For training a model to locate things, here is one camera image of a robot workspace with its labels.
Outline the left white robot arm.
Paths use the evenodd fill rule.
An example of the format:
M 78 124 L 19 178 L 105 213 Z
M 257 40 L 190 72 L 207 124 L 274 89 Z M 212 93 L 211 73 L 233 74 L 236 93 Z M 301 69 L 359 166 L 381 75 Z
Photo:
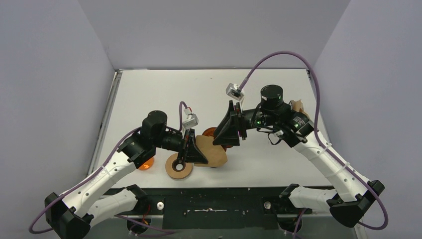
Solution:
M 82 239 L 91 227 L 122 212 L 143 213 L 147 208 L 146 195 L 137 185 L 127 186 L 112 196 L 101 196 L 152 158 L 157 148 L 176 152 L 181 163 L 208 163 L 196 145 L 193 129 L 185 133 L 169 129 L 167 115 L 151 111 L 140 128 L 117 143 L 96 172 L 61 196 L 52 193 L 45 199 L 47 223 L 62 239 Z

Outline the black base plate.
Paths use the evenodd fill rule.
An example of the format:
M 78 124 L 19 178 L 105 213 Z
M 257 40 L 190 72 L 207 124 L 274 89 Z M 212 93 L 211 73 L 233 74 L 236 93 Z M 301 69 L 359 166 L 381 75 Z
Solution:
M 277 216 L 296 218 L 300 209 L 280 197 L 285 187 L 144 188 L 135 209 L 120 215 L 161 219 L 165 230 L 275 230 Z

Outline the orange coffee filter box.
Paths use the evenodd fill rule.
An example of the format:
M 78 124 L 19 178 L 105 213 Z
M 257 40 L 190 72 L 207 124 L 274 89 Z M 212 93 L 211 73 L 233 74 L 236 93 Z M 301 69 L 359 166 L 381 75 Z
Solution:
M 292 118 L 300 117 L 307 120 L 311 119 L 310 116 L 305 112 L 304 104 L 301 100 L 290 100 L 289 105 L 291 106 Z

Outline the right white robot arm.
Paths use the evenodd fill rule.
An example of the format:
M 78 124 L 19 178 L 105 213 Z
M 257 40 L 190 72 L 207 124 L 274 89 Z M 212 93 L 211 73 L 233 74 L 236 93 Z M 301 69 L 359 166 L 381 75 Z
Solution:
M 240 103 L 229 101 L 227 113 L 213 133 L 213 144 L 239 146 L 249 129 L 277 137 L 302 154 L 333 186 L 323 190 L 291 184 L 281 193 L 281 199 L 298 209 L 328 212 L 349 228 L 359 224 L 384 185 L 351 168 L 305 113 L 284 102 L 282 87 L 267 85 L 260 96 L 253 110 L 243 110 Z

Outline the brown paper coffee filter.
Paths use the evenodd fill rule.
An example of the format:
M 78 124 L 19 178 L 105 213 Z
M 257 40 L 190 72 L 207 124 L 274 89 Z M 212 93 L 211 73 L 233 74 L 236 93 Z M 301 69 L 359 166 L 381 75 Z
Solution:
M 227 154 L 222 146 L 213 145 L 213 137 L 198 135 L 196 145 L 209 161 L 208 164 L 194 164 L 196 167 L 208 167 L 209 164 L 223 166 L 228 162 Z

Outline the orange translucent dripper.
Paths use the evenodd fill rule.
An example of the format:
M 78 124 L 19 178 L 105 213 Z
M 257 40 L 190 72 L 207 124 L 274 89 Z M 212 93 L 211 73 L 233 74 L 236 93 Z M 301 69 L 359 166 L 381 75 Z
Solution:
M 141 170 L 141 171 L 148 170 L 154 165 L 154 162 L 155 162 L 154 157 L 151 157 L 145 163 L 143 163 L 141 166 L 139 166 L 138 170 Z

